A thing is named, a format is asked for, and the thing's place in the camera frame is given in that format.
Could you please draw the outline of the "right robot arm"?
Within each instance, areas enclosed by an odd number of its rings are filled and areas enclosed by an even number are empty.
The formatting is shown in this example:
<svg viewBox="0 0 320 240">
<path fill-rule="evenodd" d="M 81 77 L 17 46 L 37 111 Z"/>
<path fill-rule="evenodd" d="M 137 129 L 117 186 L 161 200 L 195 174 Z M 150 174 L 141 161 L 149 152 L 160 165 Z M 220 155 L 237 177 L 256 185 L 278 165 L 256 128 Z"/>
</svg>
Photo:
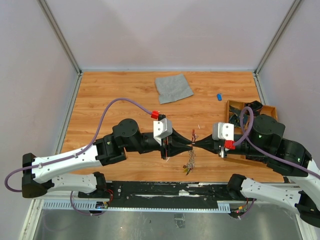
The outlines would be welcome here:
<svg viewBox="0 0 320 240">
<path fill-rule="evenodd" d="M 232 200 L 248 198 L 278 205 L 298 214 L 309 225 L 319 227 L 320 170 L 308 150 L 299 142 L 285 139 L 285 125 L 265 114 L 250 119 L 246 138 L 234 135 L 239 144 L 218 135 L 220 129 L 230 128 L 230 124 L 219 122 L 212 135 L 196 141 L 194 146 L 220 156 L 257 157 L 268 168 L 297 184 L 300 190 L 273 187 L 234 173 L 226 187 L 227 196 Z"/>
</svg>

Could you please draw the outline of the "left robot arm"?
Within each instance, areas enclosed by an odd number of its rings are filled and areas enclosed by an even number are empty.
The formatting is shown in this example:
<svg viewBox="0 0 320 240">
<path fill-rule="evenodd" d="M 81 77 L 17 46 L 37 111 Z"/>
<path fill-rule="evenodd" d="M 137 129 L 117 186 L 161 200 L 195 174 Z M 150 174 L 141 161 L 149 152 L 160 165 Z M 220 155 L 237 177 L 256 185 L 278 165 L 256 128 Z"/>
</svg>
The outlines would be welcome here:
<svg viewBox="0 0 320 240">
<path fill-rule="evenodd" d="M 159 151 L 161 158 L 166 159 L 191 149 L 192 141 L 177 133 L 167 118 L 155 120 L 153 131 L 145 133 L 140 131 L 134 119 L 126 118 L 113 126 L 111 134 L 82 148 L 45 157 L 24 154 L 22 196 L 31 199 L 49 192 L 76 191 L 101 198 L 107 193 L 102 173 L 77 175 L 73 172 L 119 163 L 126 160 L 129 152 L 146 154 Z"/>
</svg>

